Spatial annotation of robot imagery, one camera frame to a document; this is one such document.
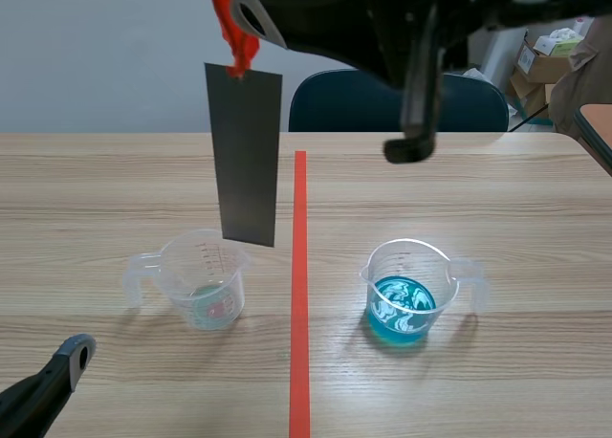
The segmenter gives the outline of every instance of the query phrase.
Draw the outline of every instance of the orange fabric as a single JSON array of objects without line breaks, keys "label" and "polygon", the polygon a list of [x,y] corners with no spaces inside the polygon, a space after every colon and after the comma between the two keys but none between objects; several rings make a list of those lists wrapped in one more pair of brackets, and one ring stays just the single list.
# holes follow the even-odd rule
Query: orange fabric
[{"label": "orange fabric", "polygon": [[259,51],[259,39],[243,32],[233,22],[230,2],[231,0],[212,0],[212,5],[219,18],[223,37],[228,41],[233,54],[233,67],[228,68],[228,73],[232,77],[242,77]]}]

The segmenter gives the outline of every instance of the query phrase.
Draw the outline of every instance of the black chair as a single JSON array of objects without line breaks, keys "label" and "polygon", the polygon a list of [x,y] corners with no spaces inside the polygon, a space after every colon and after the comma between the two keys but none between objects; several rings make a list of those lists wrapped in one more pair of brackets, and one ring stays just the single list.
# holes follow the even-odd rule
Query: black chair
[{"label": "black chair", "polygon": [[[358,70],[313,75],[297,88],[290,132],[399,132],[402,92]],[[506,132],[508,105],[492,84],[444,75],[440,132]]]}]

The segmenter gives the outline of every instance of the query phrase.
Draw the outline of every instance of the measuring cup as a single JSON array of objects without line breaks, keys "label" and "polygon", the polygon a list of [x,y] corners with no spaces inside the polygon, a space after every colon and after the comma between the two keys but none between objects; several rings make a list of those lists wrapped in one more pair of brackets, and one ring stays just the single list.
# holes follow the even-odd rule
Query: measuring cup
[{"label": "measuring cup", "polygon": [[195,230],[170,241],[159,252],[132,256],[123,275],[123,289],[130,307],[141,307],[141,280],[150,277],[189,325],[216,330],[242,312],[242,270],[248,263],[247,255],[220,232]]},{"label": "measuring cup", "polygon": [[489,298],[482,266],[450,260],[415,239],[378,246],[361,278],[368,284],[368,321],[375,333],[392,343],[411,343],[425,336],[462,287],[471,285],[474,312],[482,312]]}]

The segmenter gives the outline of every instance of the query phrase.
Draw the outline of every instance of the wooden table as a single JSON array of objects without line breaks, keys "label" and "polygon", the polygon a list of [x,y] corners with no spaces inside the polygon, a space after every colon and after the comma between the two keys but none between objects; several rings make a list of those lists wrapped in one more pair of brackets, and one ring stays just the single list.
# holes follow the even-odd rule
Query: wooden table
[{"label": "wooden table", "polygon": [[612,105],[584,105],[576,112],[579,142],[612,174]]},{"label": "wooden table", "polygon": [[[277,247],[247,246],[247,306],[192,330],[152,287],[126,310],[126,258],[218,228],[207,135],[0,136],[0,389],[68,336],[98,352],[48,436],[286,437],[294,150],[308,152],[312,435],[609,437],[612,182],[554,134],[442,135],[424,164],[383,160],[385,134],[282,138]],[[357,272],[415,237],[479,259],[426,344],[381,347]]]}]

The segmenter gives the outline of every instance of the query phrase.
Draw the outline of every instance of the red tape line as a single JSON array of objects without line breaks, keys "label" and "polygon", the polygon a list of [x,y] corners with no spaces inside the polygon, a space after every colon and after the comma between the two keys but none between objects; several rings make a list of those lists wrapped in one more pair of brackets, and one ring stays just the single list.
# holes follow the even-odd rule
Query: red tape line
[{"label": "red tape line", "polygon": [[306,151],[295,152],[294,249],[291,286],[289,438],[310,438],[308,348],[308,202]]}]

